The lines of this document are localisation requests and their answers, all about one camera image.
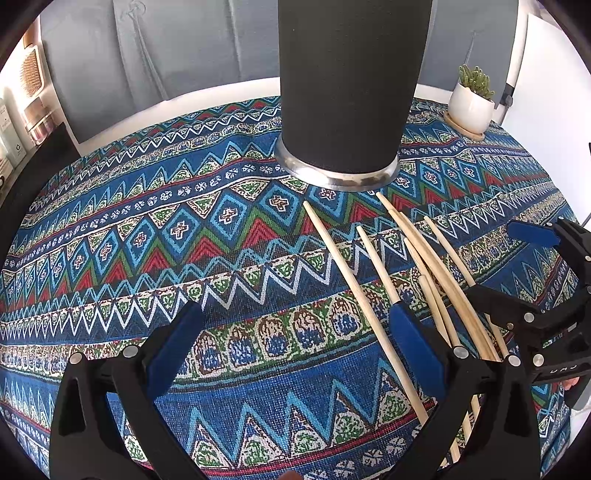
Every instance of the table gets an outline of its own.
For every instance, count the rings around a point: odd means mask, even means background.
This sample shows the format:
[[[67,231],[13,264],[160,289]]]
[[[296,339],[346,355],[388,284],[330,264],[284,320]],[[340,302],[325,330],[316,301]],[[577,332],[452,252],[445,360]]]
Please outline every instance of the table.
[[[381,192],[429,238],[422,217],[435,219],[478,282],[545,309],[568,298],[576,278],[556,253],[505,233],[512,218],[573,219],[563,196],[502,128],[475,143],[443,122],[444,109],[413,102],[400,174]],[[66,167],[32,203],[2,270],[0,411],[43,471],[69,356],[141,343],[187,299],[203,306],[208,328],[157,406],[209,477],[274,480],[293,468],[306,480],[369,478],[417,434],[303,200],[384,323],[388,299],[355,226],[430,323],[418,272],[375,192],[321,189],[281,169],[272,156],[280,112],[279,98],[255,99],[144,129]],[[568,443],[569,409],[559,385],[532,393],[546,471]],[[145,462],[110,402],[132,457]]]

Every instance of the wooden stick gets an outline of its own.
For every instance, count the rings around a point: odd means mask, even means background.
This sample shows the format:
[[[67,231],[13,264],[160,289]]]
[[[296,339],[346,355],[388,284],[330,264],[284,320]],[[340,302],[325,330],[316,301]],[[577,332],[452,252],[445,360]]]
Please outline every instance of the wooden stick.
[[[431,267],[432,264],[438,265],[440,267],[440,269],[441,269],[441,274],[444,275],[444,278],[446,278],[447,281],[449,281],[450,287],[452,287],[452,288],[454,288],[456,290],[456,293],[458,295],[459,300],[465,304],[465,307],[466,307],[466,310],[465,310],[466,314],[465,315],[466,315],[467,319],[480,332],[480,334],[482,336],[482,339],[486,343],[486,347],[488,348],[489,352],[492,355],[492,358],[491,359],[500,361],[499,355],[496,353],[496,349],[495,349],[494,345],[492,344],[491,339],[488,336],[488,333],[487,333],[486,329],[484,328],[482,322],[480,321],[480,318],[478,317],[478,314],[476,313],[476,311],[472,307],[472,304],[466,298],[466,295],[463,292],[462,288],[460,287],[459,283],[456,281],[456,279],[453,277],[453,275],[451,274],[451,272],[444,265],[444,263],[441,260],[441,258],[439,258],[439,256],[435,253],[435,250],[433,250],[433,248],[431,247],[431,245],[429,245],[429,243],[427,242],[427,240],[425,239],[425,237],[423,237],[423,234],[417,229],[417,227],[405,215],[401,214],[398,211],[396,211],[396,214],[402,220],[402,222],[406,224],[406,226],[410,230],[412,230],[413,232],[415,232],[415,239],[423,247],[421,250],[424,249],[424,251],[426,253],[430,254],[431,258],[430,259],[429,258],[426,258],[426,261],[429,264],[429,266]]]
[[[447,238],[443,235],[439,227],[437,227],[437,225],[435,225],[435,223],[428,216],[425,216],[424,218],[427,225],[431,228],[431,230],[437,237],[437,240],[439,240],[439,243],[443,246],[443,248],[445,248],[446,252],[449,254],[452,261],[456,264],[458,270],[462,272],[462,275],[466,279],[466,283],[468,283],[468,286],[471,287],[476,285],[476,282],[474,281],[474,277],[472,277],[470,270],[468,270],[468,267],[460,258],[460,255],[458,255],[458,253],[452,247],[450,242],[447,241]],[[488,321],[488,324],[491,326],[492,334],[495,336],[496,342],[499,344],[499,348],[501,349],[503,357],[509,356],[509,350],[505,343],[505,339],[503,338],[501,331],[499,330],[499,327],[497,327],[497,325],[491,322],[490,315],[485,314],[485,317]]]
[[[379,257],[378,253],[376,252],[376,250],[374,248],[373,243],[371,242],[367,233],[365,233],[365,230],[363,230],[363,227],[361,225],[357,226],[357,232],[359,233],[359,236],[361,237],[363,245],[365,246],[365,249],[367,250],[369,257],[370,257],[371,261],[373,262],[374,267],[377,270],[378,275],[379,275],[380,279],[382,280],[382,283],[384,284],[384,287],[386,288],[386,292],[388,293],[388,297],[390,299],[390,302],[392,304],[399,302],[400,296],[398,295],[398,292],[397,292],[396,288],[394,287],[394,283],[392,283],[392,279],[390,278],[390,275],[388,275],[388,271],[386,270],[386,267],[382,263],[382,259]],[[429,284],[426,282],[428,282],[428,280],[431,280],[431,282],[433,282],[433,281],[431,279],[431,276],[426,271],[426,268],[425,268],[425,272],[427,273],[427,276],[426,277],[424,275],[419,276],[418,281],[421,284],[421,288],[423,289],[423,292],[425,294],[425,298],[427,299],[427,304],[429,305],[429,308],[431,309],[431,312],[433,313],[433,316],[435,318],[435,315],[437,315],[437,314],[439,314],[439,316],[440,316],[440,309],[437,306],[436,298],[439,298],[441,303],[443,303],[443,301],[441,300],[441,297],[439,296],[439,292],[437,292],[436,296],[434,296],[433,293],[431,293],[431,288],[430,288]],[[444,305],[444,311],[447,314],[447,318],[449,318],[449,314],[447,313],[447,309],[445,309],[445,305]],[[441,330],[438,329],[438,331],[441,334],[441,336],[445,338],[447,344],[449,345],[450,342],[449,342],[449,337],[447,336],[446,329],[442,328]],[[453,332],[457,338],[457,333],[456,333],[455,328],[453,329]],[[456,345],[461,345],[459,338],[457,340]],[[472,434],[472,426],[470,425],[470,417],[468,416],[467,413],[466,413],[466,416],[464,417],[464,420],[462,421],[462,429],[464,430],[465,441],[468,441],[468,438],[470,438],[470,435]]]
[[[312,206],[307,201],[304,201],[304,208],[306,209],[306,212],[308,213],[310,220],[312,220],[314,227],[316,227],[316,230],[320,234],[320,237],[324,241],[326,248],[333,257],[333,260],[335,261],[337,267],[339,267],[339,270],[345,278],[345,281],[351,289],[351,292],[355,296],[355,299],[359,303],[359,307],[361,308],[363,315],[365,315],[365,318],[367,319],[368,323],[373,329],[380,346],[384,350],[386,357],[390,361],[390,364],[392,365],[392,368],[394,369],[394,372],[396,373],[400,381],[402,389],[404,390],[406,396],[408,397],[408,400],[410,401],[411,407],[417,414],[418,421],[421,423],[421,425],[424,425],[428,420],[427,410],[425,409],[423,402],[421,402],[421,399],[419,398],[417,391],[414,389],[414,384],[410,380],[410,377],[408,376],[408,373],[404,368],[404,365],[398,357],[396,350],[390,343],[388,335],[386,335],[386,332],[384,331],[384,327],[382,327],[382,324],[375,316],[375,312],[369,304],[369,300],[365,296],[365,293],[361,289],[361,286],[357,282],[357,279],[353,275],[353,272],[351,272],[351,269],[347,265],[347,262],[340,254],[339,249],[335,245],[334,241],[332,240],[331,236],[324,227],[324,224],[322,223],[318,215],[316,215],[316,212],[314,211]],[[455,440],[453,441],[450,451],[452,453],[452,459],[454,457],[459,458],[459,449],[457,449],[457,442]]]
[[[454,326],[453,322],[452,322],[452,318],[449,316],[449,312],[447,311],[447,308],[445,307],[445,304],[443,303],[443,300],[441,299],[441,296],[439,295],[439,292],[437,291],[437,287],[435,286],[435,282],[433,281],[433,279],[431,278],[431,275],[429,274],[429,272],[427,271],[427,267],[425,267],[425,264],[423,263],[423,260],[421,259],[421,257],[419,256],[418,252],[415,250],[415,248],[412,246],[412,244],[410,243],[410,241],[408,240],[408,238],[404,239],[404,245],[406,245],[408,251],[411,254],[411,257],[413,258],[419,272],[421,273],[421,275],[418,278],[418,281],[421,285],[421,288],[423,289],[423,293],[425,294],[425,297],[430,296],[433,299],[433,303],[434,305],[432,306],[431,304],[429,304],[429,301],[427,301],[427,304],[429,305],[429,308],[431,309],[431,313],[433,314],[433,320],[435,322],[435,318],[436,318],[436,314],[435,312],[437,312],[439,314],[439,317],[441,318],[441,322],[445,325],[445,330],[447,330],[447,334],[448,335],[441,335],[445,341],[447,342],[447,344],[449,346],[452,346],[452,344],[450,343],[450,338],[452,338],[452,342],[453,342],[453,346],[460,346],[462,345],[462,343],[460,342],[460,338],[457,335],[457,331],[456,331],[456,327]],[[476,418],[478,417],[478,414],[480,413],[480,405],[478,403],[478,398],[474,395],[472,397],[472,406],[475,405],[474,401],[476,400],[476,405],[478,405],[478,409],[474,410],[474,419],[476,420]],[[470,435],[472,434],[472,425],[470,424],[470,418],[468,416],[468,414],[466,414],[466,416],[464,416],[464,419],[462,420],[462,429],[464,430],[464,438],[466,441],[468,441],[468,439],[470,438]]]
[[[384,197],[384,195],[378,192],[376,196],[388,209],[388,213],[397,222],[403,233],[408,237],[409,241],[414,245],[418,253],[425,260],[429,269],[431,269],[437,278],[437,281],[441,284],[462,322],[466,326],[466,330],[470,334],[470,337],[472,338],[472,341],[474,342],[480,357],[487,360],[500,360],[496,350],[492,346],[491,340],[484,331],[484,326],[478,319],[478,315],[439,256],[437,256],[437,254],[433,251],[431,246],[423,238],[422,234],[419,233],[416,227],[410,222],[410,220],[408,220],[404,215],[400,214],[392,206],[388,199]]]
[[[361,241],[363,242],[363,245],[367,250],[369,257],[372,263],[374,264],[375,269],[378,272],[380,280],[384,284],[384,288],[386,289],[386,293],[388,294],[390,302],[392,304],[399,302],[400,296],[396,291],[396,287],[394,287],[394,283],[392,283],[390,275],[388,275],[388,272],[386,271],[386,267],[384,267],[384,264],[382,263],[382,259],[376,252],[372,241],[369,239],[367,233],[365,233],[365,230],[363,230],[363,227],[361,225],[357,226],[357,232],[359,233]]]

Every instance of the blue patterned fabric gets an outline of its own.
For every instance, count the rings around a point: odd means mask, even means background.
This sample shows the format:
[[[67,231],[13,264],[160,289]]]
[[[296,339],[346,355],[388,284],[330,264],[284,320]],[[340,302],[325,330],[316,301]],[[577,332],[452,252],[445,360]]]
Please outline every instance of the blue patterned fabric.
[[[556,252],[505,231],[512,218],[572,219],[563,196],[502,128],[473,142],[443,122],[444,108],[413,102],[400,174],[381,192],[458,279],[423,215],[478,282],[544,309],[570,297],[577,280]],[[33,202],[2,269],[0,411],[45,473],[68,357],[141,343],[187,299],[202,306],[207,329],[157,406],[209,477],[274,480],[291,468],[306,480],[369,478],[412,442],[416,416],[302,202],[329,227],[385,326],[388,298],[355,227],[429,323],[418,271],[375,192],[317,188],[277,164],[280,129],[278,98],[195,112],[81,158]],[[532,393],[545,471],[567,443],[569,411],[559,385]],[[110,401],[132,457],[146,463]]]

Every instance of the wooden saucer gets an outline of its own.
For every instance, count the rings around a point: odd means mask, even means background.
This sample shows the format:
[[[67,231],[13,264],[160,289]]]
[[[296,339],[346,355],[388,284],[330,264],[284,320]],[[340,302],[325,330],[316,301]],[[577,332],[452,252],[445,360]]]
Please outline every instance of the wooden saucer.
[[[455,123],[452,120],[452,117],[449,115],[449,112],[447,110],[443,114],[443,119],[445,120],[445,123],[447,123],[450,127],[452,127],[454,130],[457,130],[459,133],[461,133],[465,137],[471,138],[475,142],[482,142],[484,140],[484,134],[480,134],[480,135],[473,134],[472,132],[469,132],[465,128],[462,128],[462,127],[460,127],[460,125]]]

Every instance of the succulent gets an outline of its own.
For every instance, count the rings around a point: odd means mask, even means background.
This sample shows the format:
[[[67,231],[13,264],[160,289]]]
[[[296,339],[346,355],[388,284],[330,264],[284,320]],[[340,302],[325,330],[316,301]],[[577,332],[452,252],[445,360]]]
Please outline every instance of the succulent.
[[[460,84],[486,100],[492,99],[495,94],[494,90],[490,90],[490,77],[484,75],[480,67],[474,67],[471,70],[468,65],[462,65],[460,67]]]

